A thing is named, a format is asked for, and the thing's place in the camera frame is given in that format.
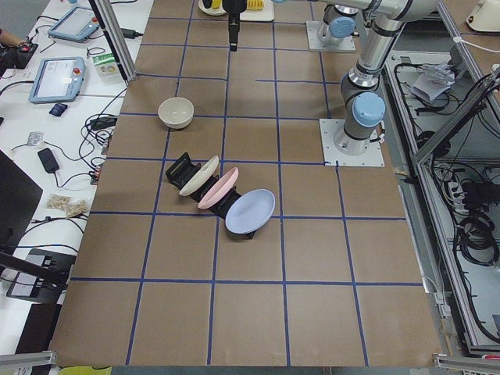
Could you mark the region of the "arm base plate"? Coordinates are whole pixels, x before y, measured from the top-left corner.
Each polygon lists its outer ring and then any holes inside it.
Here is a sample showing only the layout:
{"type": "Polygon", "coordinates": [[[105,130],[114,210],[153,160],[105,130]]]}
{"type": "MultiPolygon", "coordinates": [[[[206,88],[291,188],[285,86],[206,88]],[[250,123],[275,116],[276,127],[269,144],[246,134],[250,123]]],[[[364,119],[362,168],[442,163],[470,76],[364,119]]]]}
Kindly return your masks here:
{"type": "Polygon", "coordinates": [[[310,51],[355,52],[352,37],[355,31],[355,21],[348,17],[337,18],[329,24],[323,21],[307,21],[306,31],[310,51]]]}
{"type": "Polygon", "coordinates": [[[366,140],[354,140],[344,132],[343,119],[320,119],[323,159],[326,166],[384,167],[381,144],[384,133],[373,129],[366,140]]]}

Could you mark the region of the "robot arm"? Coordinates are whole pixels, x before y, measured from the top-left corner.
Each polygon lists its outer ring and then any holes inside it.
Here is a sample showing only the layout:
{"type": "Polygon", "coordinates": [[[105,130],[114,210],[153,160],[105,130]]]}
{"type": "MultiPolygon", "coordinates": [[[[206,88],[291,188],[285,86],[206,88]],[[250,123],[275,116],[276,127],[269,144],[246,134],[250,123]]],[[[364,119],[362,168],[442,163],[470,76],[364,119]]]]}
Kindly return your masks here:
{"type": "MultiPolygon", "coordinates": [[[[222,7],[228,14],[228,33],[230,50],[238,50],[241,14],[247,10],[248,1],[222,1],[222,7]]],[[[330,43],[342,41],[355,32],[355,18],[359,9],[344,5],[327,5],[324,9],[323,23],[319,28],[318,40],[330,43]]]]}
{"type": "Polygon", "coordinates": [[[379,76],[388,54],[406,23],[437,10],[436,1],[328,1],[335,10],[371,11],[376,17],[368,38],[353,66],[341,81],[346,120],[334,135],[336,148],[346,155],[361,155],[370,136],[384,118],[386,105],[376,93],[379,76]]]}

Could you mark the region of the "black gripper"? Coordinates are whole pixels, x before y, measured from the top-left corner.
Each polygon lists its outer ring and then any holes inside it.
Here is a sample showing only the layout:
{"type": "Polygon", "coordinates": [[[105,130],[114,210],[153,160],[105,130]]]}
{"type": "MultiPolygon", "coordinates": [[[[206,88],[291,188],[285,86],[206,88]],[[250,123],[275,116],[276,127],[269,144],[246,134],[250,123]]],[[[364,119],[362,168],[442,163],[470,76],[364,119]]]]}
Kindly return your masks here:
{"type": "Polygon", "coordinates": [[[222,5],[223,9],[229,14],[228,33],[230,50],[236,52],[238,50],[239,15],[247,9],[247,0],[223,0],[222,5]]]}

